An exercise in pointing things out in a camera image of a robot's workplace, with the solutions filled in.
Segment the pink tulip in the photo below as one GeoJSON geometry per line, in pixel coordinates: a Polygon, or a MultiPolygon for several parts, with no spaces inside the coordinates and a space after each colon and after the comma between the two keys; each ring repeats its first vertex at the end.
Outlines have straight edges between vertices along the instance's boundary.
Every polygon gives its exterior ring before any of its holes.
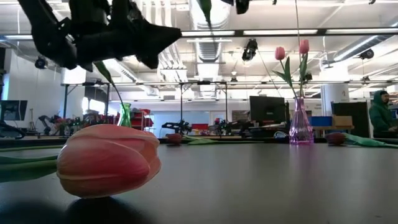
{"type": "Polygon", "coordinates": [[[283,47],[277,47],[275,50],[275,59],[283,60],[285,59],[285,49],[283,47]]]}
{"type": "Polygon", "coordinates": [[[57,175],[68,193],[81,198],[120,194],[158,173],[158,146],[152,133],[113,124],[90,126],[65,143],[57,175]]]}
{"type": "Polygon", "coordinates": [[[310,42],[308,40],[301,40],[298,51],[300,54],[307,54],[310,51],[310,42]]]}

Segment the pink vase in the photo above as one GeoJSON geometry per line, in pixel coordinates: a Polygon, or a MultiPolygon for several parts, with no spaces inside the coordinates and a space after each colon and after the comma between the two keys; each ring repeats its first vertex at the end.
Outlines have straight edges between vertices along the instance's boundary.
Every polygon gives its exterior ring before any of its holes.
{"type": "Polygon", "coordinates": [[[304,98],[295,100],[295,110],[289,131],[290,144],[313,144],[312,126],[305,112],[304,98]]]}

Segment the dark gray tabletop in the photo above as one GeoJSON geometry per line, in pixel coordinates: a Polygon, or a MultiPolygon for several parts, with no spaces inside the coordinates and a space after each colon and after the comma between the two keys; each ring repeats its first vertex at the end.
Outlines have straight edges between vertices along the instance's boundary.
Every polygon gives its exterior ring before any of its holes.
{"type": "Polygon", "coordinates": [[[0,223],[398,223],[397,149],[160,146],[159,157],[153,180],[113,198],[79,200],[55,175],[0,184],[0,223]]]}

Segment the green jacket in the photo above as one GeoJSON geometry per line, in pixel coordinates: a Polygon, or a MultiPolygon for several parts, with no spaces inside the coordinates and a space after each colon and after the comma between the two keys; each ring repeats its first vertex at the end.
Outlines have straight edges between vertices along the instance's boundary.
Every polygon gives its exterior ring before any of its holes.
{"type": "Polygon", "coordinates": [[[373,125],[373,132],[388,131],[392,125],[392,115],[388,105],[383,103],[380,95],[381,90],[374,93],[373,104],[369,109],[369,116],[373,125]]]}

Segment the green vase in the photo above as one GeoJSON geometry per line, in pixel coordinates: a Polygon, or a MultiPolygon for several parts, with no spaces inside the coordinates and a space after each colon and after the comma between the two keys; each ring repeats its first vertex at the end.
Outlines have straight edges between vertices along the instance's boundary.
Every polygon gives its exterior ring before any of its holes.
{"type": "Polygon", "coordinates": [[[131,128],[130,121],[130,103],[121,103],[120,104],[120,118],[118,121],[118,126],[124,126],[131,128]]]}

